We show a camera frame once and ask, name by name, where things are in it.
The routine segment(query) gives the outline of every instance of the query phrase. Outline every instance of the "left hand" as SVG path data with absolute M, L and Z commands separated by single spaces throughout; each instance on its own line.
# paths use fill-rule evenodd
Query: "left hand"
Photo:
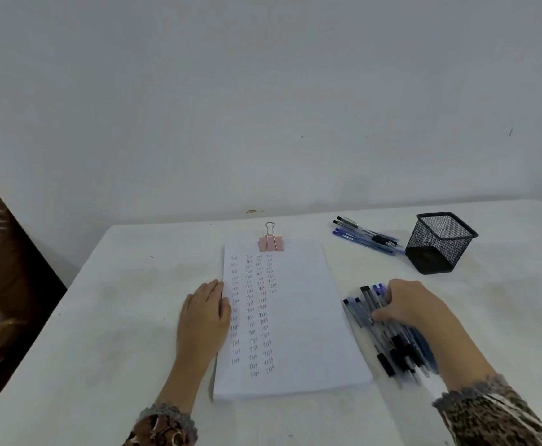
M 203 372 L 218 353 L 230 328 L 231 307 L 222 298 L 223 282 L 203 283 L 186 297 L 176 336 L 176 362 Z

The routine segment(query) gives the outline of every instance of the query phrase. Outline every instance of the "sleeve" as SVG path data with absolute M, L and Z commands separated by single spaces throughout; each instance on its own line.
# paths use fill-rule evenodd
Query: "sleeve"
M 542 422 L 501 375 L 433 404 L 457 446 L 542 445 Z
M 141 412 L 123 446 L 192 446 L 197 439 L 190 415 L 167 404 L 153 404 Z

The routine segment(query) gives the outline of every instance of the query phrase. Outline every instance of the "stack of paper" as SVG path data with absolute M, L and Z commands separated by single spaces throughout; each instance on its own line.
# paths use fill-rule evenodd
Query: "stack of paper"
M 372 380 L 319 243 L 285 239 L 225 246 L 231 327 L 217 357 L 213 397 L 325 390 Z

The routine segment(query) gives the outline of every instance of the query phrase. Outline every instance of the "mesh pencil cup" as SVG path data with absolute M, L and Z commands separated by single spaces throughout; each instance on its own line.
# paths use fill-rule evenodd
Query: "mesh pencil cup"
M 453 213 L 418 214 L 405 254 L 424 275 L 450 272 L 477 233 Z

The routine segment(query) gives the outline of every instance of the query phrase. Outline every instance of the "binder clip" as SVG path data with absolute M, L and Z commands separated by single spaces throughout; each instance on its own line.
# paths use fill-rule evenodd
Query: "binder clip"
M 260 252 L 275 252 L 283 250 L 283 237 L 275 236 L 275 222 L 267 222 L 267 234 L 258 240 L 258 250 Z

